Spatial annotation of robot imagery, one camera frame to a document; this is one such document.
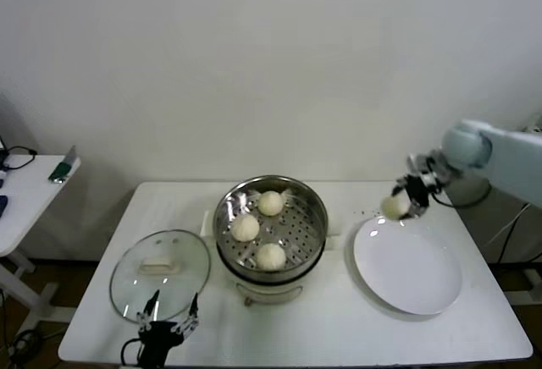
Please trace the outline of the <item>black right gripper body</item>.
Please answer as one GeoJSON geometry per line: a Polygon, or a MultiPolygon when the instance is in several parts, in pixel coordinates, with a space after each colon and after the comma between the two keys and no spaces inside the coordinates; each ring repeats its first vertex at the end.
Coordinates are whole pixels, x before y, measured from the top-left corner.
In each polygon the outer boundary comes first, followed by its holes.
{"type": "Polygon", "coordinates": [[[417,208],[429,206],[429,189],[420,177],[408,174],[397,180],[397,186],[407,193],[410,202],[417,208]]]}

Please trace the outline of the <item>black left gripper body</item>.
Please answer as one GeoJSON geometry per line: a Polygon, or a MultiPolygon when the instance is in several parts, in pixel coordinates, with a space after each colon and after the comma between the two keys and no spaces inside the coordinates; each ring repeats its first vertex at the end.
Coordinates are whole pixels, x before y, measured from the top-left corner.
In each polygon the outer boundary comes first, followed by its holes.
{"type": "Polygon", "coordinates": [[[164,368],[169,351],[187,338],[189,321],[182,323],[155,321],[140,325],[138,329],[142,351],[137,358],[140,368],[164,368]]]}

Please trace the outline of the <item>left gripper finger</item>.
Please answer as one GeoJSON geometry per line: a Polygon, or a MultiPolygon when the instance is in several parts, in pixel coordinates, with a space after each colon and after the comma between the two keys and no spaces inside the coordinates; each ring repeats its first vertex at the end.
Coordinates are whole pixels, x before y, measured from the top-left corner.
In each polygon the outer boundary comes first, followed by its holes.
{"type": "Polygon", "coordinates": [[[187,318],[183,322],[176,324],[173,327],[173,332],[176,335],[182,336],[184,339],[187,339],[195,331],[198,325],[198,293],[195,293],[191,301],[187,318]]]}
{"type": "Polygon", "coordinates": [[[152,313],[155,305],[157,304],[159,293],[160,290],[157,289],[152,297],[146,302],[143,310],[136,313],[136,322],[139,332],[147,332],[151,330],[152,313]]]}

